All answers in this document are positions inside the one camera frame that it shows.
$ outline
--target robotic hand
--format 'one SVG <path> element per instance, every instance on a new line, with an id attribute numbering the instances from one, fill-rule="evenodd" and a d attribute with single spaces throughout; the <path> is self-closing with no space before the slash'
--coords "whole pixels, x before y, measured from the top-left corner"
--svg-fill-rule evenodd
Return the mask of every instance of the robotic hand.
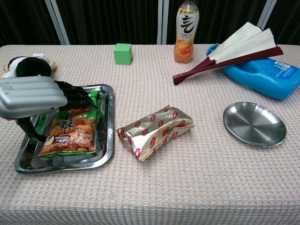
<path id="1" fill-rule="evenodd" d="M 28 137 L 37 142 L 45 142 L 46 137 L 35 131 L 31 116 L 81 108 L 97 109 L 81 87 L 46 76 L 0 79 L 0 117 L 16 120 Z"/>

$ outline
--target green block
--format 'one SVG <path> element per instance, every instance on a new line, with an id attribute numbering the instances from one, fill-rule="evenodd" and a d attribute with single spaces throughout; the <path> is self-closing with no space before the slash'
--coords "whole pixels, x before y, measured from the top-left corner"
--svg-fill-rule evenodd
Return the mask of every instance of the green block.
<path id="1" fill-rule="evenodd" d="M 114 61 L 116 64 L 130 65 L 132 60 L 131 44 L 116 44 Z"/>

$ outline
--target white tablecloth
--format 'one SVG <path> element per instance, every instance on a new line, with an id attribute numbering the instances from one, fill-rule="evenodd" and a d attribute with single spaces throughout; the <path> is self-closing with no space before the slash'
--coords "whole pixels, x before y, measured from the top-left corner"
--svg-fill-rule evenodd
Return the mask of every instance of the white tablecloth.
<path id="1" fill-rule="evenodd" d="M 209 70 L 173 85 L 172 76 L 205 58 L 177 64 L 173 45 L 133 45 L 131 65 L 115 65 L 113 45 L 8 45 L 0 65 L 44 53 L 57 63 L 56 80 L 104 83 L 115 94 L 115 129 L 170 104 L 195 127 L 138 163 L 116 133 L 114 155 L 89 170 L 22 176 L 14 160 L 24 138 L 14 121 L 0 120 L 0 224 L 300 224 L 300 89 L 285 101 Z M 275 59 L 300 67 L 300 46 L 280 45 Z M 266 106 L 285 122 L 282 144 L 259 148 L 224 127 L 235 102 Z"/>

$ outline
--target plush toy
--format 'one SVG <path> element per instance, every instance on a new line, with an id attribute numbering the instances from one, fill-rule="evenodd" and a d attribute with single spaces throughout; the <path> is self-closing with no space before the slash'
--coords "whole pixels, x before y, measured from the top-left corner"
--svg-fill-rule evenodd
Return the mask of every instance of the plush toy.
<path id="1" fill-rule="evenodd" d="M 50 76 L 56 69 L 55 61 L 49 60 L 43 54 L 33 54 L 31 57 L 20 56 L 13 58 L 4 66 L 6 72 L 0 78 L 24 76 Z"/>

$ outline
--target snack bag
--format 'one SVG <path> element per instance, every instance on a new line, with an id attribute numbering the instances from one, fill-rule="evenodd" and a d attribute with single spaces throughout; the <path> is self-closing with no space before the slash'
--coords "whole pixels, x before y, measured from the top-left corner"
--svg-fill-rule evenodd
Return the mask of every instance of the snack bag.
<path id="1" fill-rule="evenodd" d="M 95 104 L 97 94 L 97 91 L 90 93 Z M 56 154 L 80 155 L 95 152 L 97 114 L 96 110 L 91 109 L 58 111 L 38 156 L 53 157 Z"/>
<path id="2" fill-rule="evenodd" d="M 117 130 L 123 146 L 137 161 L 145 161 L 153 152 L 194 127 L 192 118 L 169 105 Z"/>

